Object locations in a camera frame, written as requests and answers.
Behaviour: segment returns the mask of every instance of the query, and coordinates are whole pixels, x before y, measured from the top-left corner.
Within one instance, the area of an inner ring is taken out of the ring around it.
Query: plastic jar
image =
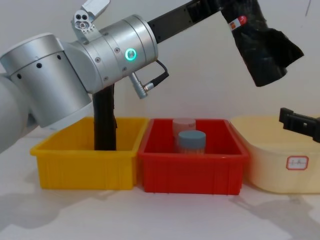
[[[202,131],[182,131],[178,137],[178,152],[181,154],[204,154],[207,136]]]
[[[178,139],[179,133],[184,131],[196,130],[196,120],[193,118],[176,118],[172,123],[173,137],[174,137],[174,151],[179,152]]]

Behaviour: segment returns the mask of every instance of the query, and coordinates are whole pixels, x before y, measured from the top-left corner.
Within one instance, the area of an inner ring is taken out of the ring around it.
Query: black clamp
[[[283,123],[283,129],[312,137],[315,142],[320,143],[320,118],[296,114],[290,109],[281,108],[279,121]]]

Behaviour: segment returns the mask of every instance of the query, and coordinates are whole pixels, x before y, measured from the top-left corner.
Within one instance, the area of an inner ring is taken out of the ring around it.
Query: status indicator light
[[[125,58],[132,62],[133,60],[135,60],[137,58],[137,52],[136,50],[134,50],[133,48],[128,48],[126,51],[125,51]]]

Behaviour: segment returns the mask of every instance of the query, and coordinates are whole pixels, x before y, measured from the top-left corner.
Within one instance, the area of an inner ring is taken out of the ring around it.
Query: white surface
[[[320,196],[240,196],[39,187],[23,138],[0,155],[0,240],[319,240]]]

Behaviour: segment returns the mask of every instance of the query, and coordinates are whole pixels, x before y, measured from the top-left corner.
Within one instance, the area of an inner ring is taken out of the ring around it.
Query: red bin
[[[173,119],[153,119],[138,151],[147,193],[238,195],[249,153],[227,120],[197,119],[205,154],[174,152]]]

